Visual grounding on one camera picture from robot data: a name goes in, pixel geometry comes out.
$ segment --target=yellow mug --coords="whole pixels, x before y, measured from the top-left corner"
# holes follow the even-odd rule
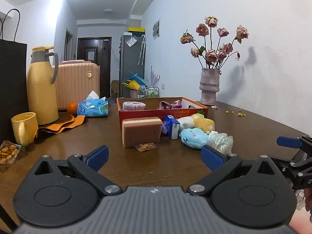
[[[27,146],[34,142],[38,131],[38,122],[35,113],[20,113],[12,119],[12,128],[16,142]]]

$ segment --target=blue tissue package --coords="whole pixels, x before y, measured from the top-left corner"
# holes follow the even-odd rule
[[[178,138],[180,123],[172,115],[167,115],[165,117],[164,125],[168,130],[167,136],[171,140],[176,140]]]
[[[78,103],[77,115],[88,117],[108,116],[108,102],[100,99],[87,99]]]

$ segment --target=yellow plush toy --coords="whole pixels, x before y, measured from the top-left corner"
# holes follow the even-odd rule
[[[206,119],[204,115],[196,113],[191,115],[194,120],[195,128],[199,128],[207,134],[215,130],[214,121],[211,119]]]

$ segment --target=flower vase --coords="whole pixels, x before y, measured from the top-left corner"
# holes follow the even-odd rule
[[[216,105],[216,93],[220,91],[220,74],[218,69],[202,68],[199,89],[202,91],[200,103],[203,105]]]

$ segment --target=yellow thermos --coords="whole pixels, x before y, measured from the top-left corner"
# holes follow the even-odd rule
[[[27,73],[29,111],[37,116],[38,125],[55,122],[58,118],[55,80],[58,71],[58,55],[50,52],[54,47],[39,46],[32,49],[32,61]],[[54,56],[53,72],[49,57]]]

